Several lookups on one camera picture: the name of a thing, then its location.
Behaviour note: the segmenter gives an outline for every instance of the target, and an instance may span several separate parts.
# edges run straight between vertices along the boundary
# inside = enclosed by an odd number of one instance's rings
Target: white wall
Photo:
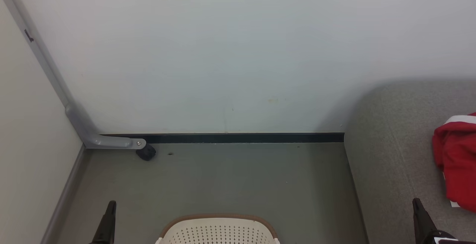
[[[0,0],[0,243],[40,243],[81,141]]]
[[[377,83],[476,76],[476,0],[22,2],[107,133],[339,132]]]

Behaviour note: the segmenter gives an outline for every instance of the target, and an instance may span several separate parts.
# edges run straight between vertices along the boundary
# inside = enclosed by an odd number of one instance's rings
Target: white stripe
[[[447,238],[447,237],[435,237],[433,238],[435,240],[435,244],[440,244],[441,240],[451,240],[451,241],[458,241],[458,239],[455,238]]]
[[[461,208],[457,202],[452,202],[451,200],[450,200],[450,202],[451,202],[451,206],[453,208]]]
[[[449,118],[446,123],[450,122],[466,122],[466,123],[472,123],[476,124],[476,117],[475,116],[464,116],[464,115],[459,115],[459,116],[452,116]]]

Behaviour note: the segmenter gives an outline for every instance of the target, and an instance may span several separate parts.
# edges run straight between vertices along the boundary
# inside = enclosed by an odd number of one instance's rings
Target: gray floor
[[[109,200],[116,244],[153,244],[174,218],[210,212],[260,216],[282,244],[366,243],[341,143],[154,147],[149,162],[131,151],[88,155],[58,243],[89,243]]]

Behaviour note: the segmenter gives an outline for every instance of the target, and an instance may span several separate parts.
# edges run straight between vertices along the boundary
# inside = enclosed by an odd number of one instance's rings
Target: dark baseboard
[[[149,144],[344,142],[343,132],[313,134],[107,134],[107,136],[142,138]]]

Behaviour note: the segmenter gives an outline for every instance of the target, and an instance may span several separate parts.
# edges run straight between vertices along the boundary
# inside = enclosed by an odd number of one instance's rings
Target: gray bench
[[[435,166],[433,131],[476,112],[476,81],[409,81],[378,88],[357,105],[345,150],[370,244],[413,244],[412,199],[438,229],[476,241],[476,214],[452,208]]]

